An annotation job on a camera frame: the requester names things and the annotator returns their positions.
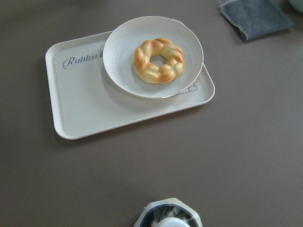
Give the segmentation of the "tea bottle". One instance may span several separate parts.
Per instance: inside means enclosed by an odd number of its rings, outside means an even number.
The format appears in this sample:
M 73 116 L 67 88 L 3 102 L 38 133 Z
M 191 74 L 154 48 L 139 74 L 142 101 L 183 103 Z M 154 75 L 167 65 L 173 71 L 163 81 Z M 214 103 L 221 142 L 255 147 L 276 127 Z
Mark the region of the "tea bottle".
M 149 203 L 134 227 L 202 227 L 199 214 L 177 198 Z

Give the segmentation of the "white serving tray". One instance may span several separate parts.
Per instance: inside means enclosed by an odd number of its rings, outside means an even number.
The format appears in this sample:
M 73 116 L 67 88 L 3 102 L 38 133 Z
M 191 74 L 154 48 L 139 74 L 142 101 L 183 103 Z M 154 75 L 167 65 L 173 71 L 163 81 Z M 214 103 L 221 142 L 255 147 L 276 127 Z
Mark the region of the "white serving tray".
M 215 87 L 206 68 L 186 89 L 145 99 L 120 89 L 104 69 L 105 32 L 57 43 L 45 55 L 55 131 L 76 140 L 209 102 Z

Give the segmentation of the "grey folded cloth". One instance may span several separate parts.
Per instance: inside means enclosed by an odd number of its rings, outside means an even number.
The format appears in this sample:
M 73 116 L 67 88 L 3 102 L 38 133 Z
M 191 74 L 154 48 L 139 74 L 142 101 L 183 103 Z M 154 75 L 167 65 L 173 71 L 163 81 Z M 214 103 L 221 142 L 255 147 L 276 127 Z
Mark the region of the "grey folded cloth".
M 294 25 L 271 0 L 222 0 L 220 10 L 245 41 Z

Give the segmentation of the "white plate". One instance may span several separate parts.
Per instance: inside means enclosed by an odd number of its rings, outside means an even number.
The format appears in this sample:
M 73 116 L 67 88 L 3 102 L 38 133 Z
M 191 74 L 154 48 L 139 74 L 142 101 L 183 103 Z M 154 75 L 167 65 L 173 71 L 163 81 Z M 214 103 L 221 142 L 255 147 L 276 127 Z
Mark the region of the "white plate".
M 201 72 L 204 53 L 182 23 L 147 16 L 117 27 L 103 50 L 106 72 L 120 88 L 144 98 L 167 98 L 189 86 Z

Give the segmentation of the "mint green bowl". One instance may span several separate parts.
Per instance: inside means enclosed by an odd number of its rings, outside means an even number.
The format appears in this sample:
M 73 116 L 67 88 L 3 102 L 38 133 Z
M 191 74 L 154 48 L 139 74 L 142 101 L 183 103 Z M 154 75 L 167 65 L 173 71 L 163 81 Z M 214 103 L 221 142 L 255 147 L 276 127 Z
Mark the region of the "mint green bowl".
M 296 11 L 303 13 L 303 0 L 288 0 L 288 2 Z

